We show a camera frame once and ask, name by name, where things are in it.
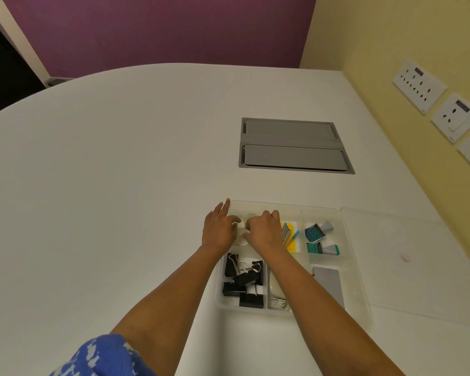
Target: blue and white patterned sleeve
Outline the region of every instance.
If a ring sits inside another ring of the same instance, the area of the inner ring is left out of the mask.
[[[50,376],[156,376],[122,335],[101,335],[82,345]]]

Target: transparent plastic organizer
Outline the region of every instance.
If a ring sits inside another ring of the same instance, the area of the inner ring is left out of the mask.
[[[300,230],[296,237],[296,252],[291,255],[309,272],[315,266],[333,268],[339,271],[341,289],[345,302],[346,311],[363,327],[368,328],[371,323],[371,310],[367,302],[366,293],[360,277],[359,268],[355,255],[352,251],[350,239],[346,231],[345,222],[339,210],[334,208],[306,207],[289,204],[271,204],[259,202],[232,201],[228,214],[234,214],[241,219],[247,214],[253,213],[261,215],[264,210],[273,211],[277,209],[282,222],[292,223],[295,230]],[[340,254],[320,255],[308,253],[306,248],[305,228],[317,223],[320,226],[326,221],[330,221],[334,230],[326,234],[321,240],[323,246],[335,244],[339,247]],[[232,246],[230,253],[238,254],[241,261],[251,263],[259,261],[261,257],[249,245]],[[216,301],[221,309],[247,312],[253,314],[267,314],[276,316],[292,317],[292,310],[275,310],[268,307],[271,292],[269,290],[269,269],[266,263],[263,265],[263,286],[257,287],[258,294],[263,294],[264,308],[257,309],[242,307],[238,305],[238,297],[225,297],[222,294],[223,283],[230,281],[225,277],[226,256],[219,261],[218,280],[216,282]],[[249,293],[254,292],[254,286],[250,286]]]

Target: person's right arm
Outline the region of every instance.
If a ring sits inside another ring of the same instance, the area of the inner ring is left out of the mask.
[[[320,371],[328,375],[403,376],[336,300],[282,245],[278,211],[248,220],[244,234],[275,274]]]

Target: white table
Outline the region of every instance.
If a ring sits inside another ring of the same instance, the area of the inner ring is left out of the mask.
[[[243,117],[334,122],[356,175],[238,168]],[[47,375],[107,333],[227,196],[440,220],[341,72],[158,64],[70,81],[0,112],[0,374]],[[470,375],[469,327],[372,310],[407,374]],[[211,282],[177,374],[241,371],[318,374],[294,320],[221,313]]]

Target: maroon wall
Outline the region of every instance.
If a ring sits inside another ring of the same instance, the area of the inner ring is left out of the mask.
[[[4,0],[51,76],[146,63],[299,67],[315,0]]]

